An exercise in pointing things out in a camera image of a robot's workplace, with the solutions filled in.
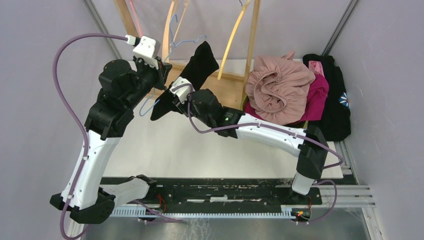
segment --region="wooden rack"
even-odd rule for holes
[[[231,108],[241,109],[243,107],[244,101],[246,99],[246,83],[249,78],[249,73],[251,69],[252,56],[255,47],[255,36],[256,36],[256,27],[258,22],[259,8],[261,5],[261,0],[252,0],[253,4],[253,14],[251,19],[251,27],[250,27],[250,36],[249,36],[249,45],[247,49],[247,61],[245,66],[244,75],[235,74],[231,72],[223,72],[221,79],[218,80],[218,72],[214,72],[211,74],[204,85],[203,89],[210,89],[218,98],[219,102]],[[138,36],[136,25],[134,24],[133,18],[130,14],[130,10],[127,6],[125,0],[114,0],[115,6],[119,12],[120,18],[122,20],[123,25],[125,26],[125,30],[127,34],[132,36]],[[189,0],[186,0],[184,4],[184,11],[181,16],[181,19],[178,23],[177,30],[175,32],[175,37],[178,34],[178,30],[180,28],[180,24],[183,22],[183,17],[186,12],[187,5],[189,4]],[[163,40],[162,40],[162,59],[164,59],[170,52],[170,36],[169,36],[169,28],[170,28],[170,20],[172,15],[176,12],[177,7],[179,5],[179,0],[172,0],[168,15],[166,17],[166,24],[163,31]],[[172,64],[172,70],[170,71],[166,85],[168,86],[172,81],[174,81],[184,69],[184,65],[181,63],[170,62]],[[162,91],[156,91],[154,99],[157,98]]]

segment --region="pile of clothes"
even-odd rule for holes
[[[308,121],[327,141],[344,140],[351,134],[351,112],[342,71],[332,56],[307,54],[299,62],[294,54],[255,58],[244,111],[278,125]]]

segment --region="black cloth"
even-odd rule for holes
[[[194,51],[194,55],[190,58],[180,76],[187,79],[193,85],[194,90],[199,90],[209,75],[219,68],[220,66],[214,58],[211,46],[204,41]],[[172,102],[173,99],[174,95],[169,90],[163,92],[157,98],[159,102],[153,107],[150,120],[158,120],[170,111],[179,113],[180,111]]]
[[[321,129],[327,141],[344,140],[351,134],[351,111],[340,103],[340,97],[346,92],[340,67],[335,66],[332,56],[307,54],[303,56],[302,60],[306,66],[309,65],[309,61],[321,62],[325,79],[329,85],[328,98],[325,101],[321,120],[309,121],[309,124]]]

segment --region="white wall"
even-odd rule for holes
[[[113,1],[93,2],[110,33],[126,33]],[[162,42],[171,0],[133,2],[143,33]],[[176,12],[178,17],[183,13],[185,2],[179,1]],[[348,3],[349,0],[261,1],[254,55],[282,56],[290,50],[296,50],[296,57],[301,58],[305,54],[321,53]],[[234,37],[228,59],[246,59],[253,6],[254,1],[251,1]],[[238,0],[190,0],[176,42],[207,35],[215,58],[222,59],[241,10]],[[174,31],[177,25],[172,23]],[[123,43],[117,42],[116,45],[123,57],[132,58],[131,53],[122,52],[122,49],[126,49]],[[170,58],[187,60],[195,49],[193,43],[181,44]]]
[[[98,30],[80,0],[2,1],[0,30],[0,238],[61,239],[49,200],[65,187],[83,139],[56,93],[52,62],[66,40]],[[98,38],[71,45],[59,61],[60,84],[83,121],[112,58]]]
[[[424,1],[360,1],[331,55],[351,106],[347,145],[385,237],[422,239]]]

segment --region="gray floor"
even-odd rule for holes
[[[313,209],[312,218],[327,209]],[[334,209],[323,221],[296,226],[287,219],[187,219],[187,223],[144,225],[110,217],[92,225],[84,240],[369,240],[360,208]]]

